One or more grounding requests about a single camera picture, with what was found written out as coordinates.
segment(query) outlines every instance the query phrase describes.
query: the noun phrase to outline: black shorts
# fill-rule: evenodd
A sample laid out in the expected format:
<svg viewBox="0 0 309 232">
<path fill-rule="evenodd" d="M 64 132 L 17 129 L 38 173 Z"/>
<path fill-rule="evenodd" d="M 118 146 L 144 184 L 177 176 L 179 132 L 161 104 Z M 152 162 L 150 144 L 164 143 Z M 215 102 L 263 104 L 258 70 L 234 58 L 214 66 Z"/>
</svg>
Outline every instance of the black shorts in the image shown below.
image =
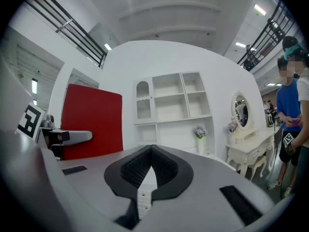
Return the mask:
<svg viewBox="0 0 309 232">
<path fill-rule="evenodd" d="M 299 131 L 283 131 L 282 139 L 281 139 L 281 150 L 280 150 L 279 157 L 281 161 L 289 162 L 291 160 L 292 165 L 297 166 L 301 147 L 297 147 L 296 152 L 292 155 L 289 155 L 288 153 L 286 153 L 285 148 L 284 148 L 283 139 L 288 133 L 290 133 L 295 138 L 300 132 Z"/>
</svg>

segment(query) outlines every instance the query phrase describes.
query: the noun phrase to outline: white shelf unit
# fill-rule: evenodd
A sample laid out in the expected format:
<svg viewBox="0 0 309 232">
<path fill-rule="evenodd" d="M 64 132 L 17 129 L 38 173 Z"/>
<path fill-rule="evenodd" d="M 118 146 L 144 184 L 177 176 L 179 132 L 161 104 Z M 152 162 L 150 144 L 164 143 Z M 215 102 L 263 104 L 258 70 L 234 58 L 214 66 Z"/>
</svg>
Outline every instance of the white shelf unit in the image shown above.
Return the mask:
<svg viewBox="0 0 309 232">
<path fill-rule="evenodd" d="M 187 93 L 190 117 L 209 115 L 210 109 L 205 91 Z"/>
<path fill-rule="evenodd" d="M 136 137 L 139 145 L 157 144 L 156 124 L 136 125 Z"/>
<path fill-rule="evenodd" d="M 205 91 L 199 72 L 182 73 L 186 93 Z"/>
<path fill-rule="evenodd" d="M 211 107 L 199 72 L 144 78 L 133 88 L 139 145 L 158 144 L 196 154 L 193 129 L 200 125 L 208 131 L 205 154 L 214 154 Z"/>
<path fill-rule="evenodd" d="M 184 94 L 162 96 L 154 99 L 158 122 L 181 120 L 189 117 Z"/>
<path fill-rule="evenodd" d="M 153 77 L 154 97 L 183 94 L 180 73 Z"/>
</svg>

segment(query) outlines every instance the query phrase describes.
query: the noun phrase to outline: red panel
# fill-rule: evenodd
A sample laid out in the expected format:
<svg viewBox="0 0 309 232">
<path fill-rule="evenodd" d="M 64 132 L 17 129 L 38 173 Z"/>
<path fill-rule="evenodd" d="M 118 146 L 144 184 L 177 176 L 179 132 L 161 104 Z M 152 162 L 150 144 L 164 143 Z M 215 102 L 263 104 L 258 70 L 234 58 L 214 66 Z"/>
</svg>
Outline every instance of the red panel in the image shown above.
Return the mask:
<svg viewBox="0 0 309 232">
<path fill-rule="evenodd" d="M 90 141 L 63 147 L 64 160 L 107 155 L 123 150 L 122 96 L 69 84 L 62 111 L 62 130 L 91 131 Z"/>
</svg>

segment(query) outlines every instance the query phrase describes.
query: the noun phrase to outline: white vanity table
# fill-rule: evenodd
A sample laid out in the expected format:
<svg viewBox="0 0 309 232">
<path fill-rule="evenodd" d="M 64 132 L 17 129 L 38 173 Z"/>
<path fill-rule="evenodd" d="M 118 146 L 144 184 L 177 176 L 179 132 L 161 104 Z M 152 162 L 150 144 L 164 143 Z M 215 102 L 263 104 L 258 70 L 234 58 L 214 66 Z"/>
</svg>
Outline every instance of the white vanity table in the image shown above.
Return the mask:
<svg viewBox="0 0 309 232">
<path fill-rule="evenodd" d="M 244 126 L 241 125 L 235 108 L 235 103 L 239 100 L 247 106 L 248 110 L 248 119 Z M 234 132 L 231 132 L 235 143 L 230 142 L 226 145 L 229 148 L 226 163 L 229 164 L 233 160 L 235 163 L 240 164 L 240 174 L 245 176 L 248 166 L 253 165 L 257 158 L 266 152 L 267 170 L 270 171 L 273 166 L 274 132 L 254 129 L 249 103 L 239 91 L 232 99 L 232 120 L 237 122 L 238 127 Z"/>
</svg>

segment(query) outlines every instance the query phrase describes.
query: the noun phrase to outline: arched cabinet door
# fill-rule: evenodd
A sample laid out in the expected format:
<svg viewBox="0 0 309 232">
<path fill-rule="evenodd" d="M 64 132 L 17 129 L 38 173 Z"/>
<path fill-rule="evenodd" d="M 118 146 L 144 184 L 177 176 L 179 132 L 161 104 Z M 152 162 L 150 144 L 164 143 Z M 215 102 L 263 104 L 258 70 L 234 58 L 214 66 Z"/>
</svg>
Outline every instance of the arched cabinet door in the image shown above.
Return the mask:
<svg viewBox="0 0 309 232">
<path fill-rule="evenodd" d="M 151 77 L 135 81 L 133 84 L 134 124 L 156 122 L 154 86 Z"/>
</svg>

